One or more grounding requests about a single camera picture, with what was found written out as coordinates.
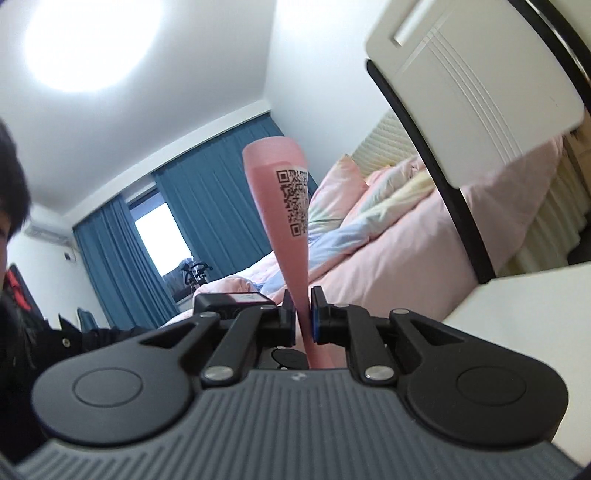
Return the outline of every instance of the person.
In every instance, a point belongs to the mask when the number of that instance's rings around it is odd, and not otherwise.
[[[35,380],[52,365],[147,330],[94,329],[81,333],[60,317],[54,330],[35,315],[7,274],[8,243],[22,228],[31,209],[31,195],[17,148],[0,119],[0,452],[18,463],[46,441],[31,407]]]

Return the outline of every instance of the table top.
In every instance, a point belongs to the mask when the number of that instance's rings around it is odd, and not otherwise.
[[[553,443],[591,462],[591,262],[494,279],[444,322],[554,368],[569,407]]]

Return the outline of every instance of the pink plastic bottle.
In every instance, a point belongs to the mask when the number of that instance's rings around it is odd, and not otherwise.
[[[330,368],[314,344],[308,298],[308,165],[291,138],[266,137],[242,152],[246,178],[298,313],[311,368]]]

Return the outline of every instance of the window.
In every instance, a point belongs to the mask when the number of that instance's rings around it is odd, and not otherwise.
[[[191,294],[180,265],[192,255],[162,194],[154,189],[129,205],[139,235],[175,301]]]

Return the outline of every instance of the ceiling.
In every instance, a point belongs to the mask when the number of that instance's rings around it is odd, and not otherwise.
[[[23,38],[39,0],[0,8],[0,117],[33,200],[66,213],[183,135],[262,98],[275,0],[163,0],[147,55],[118,84],[64,93],[38,83]]]

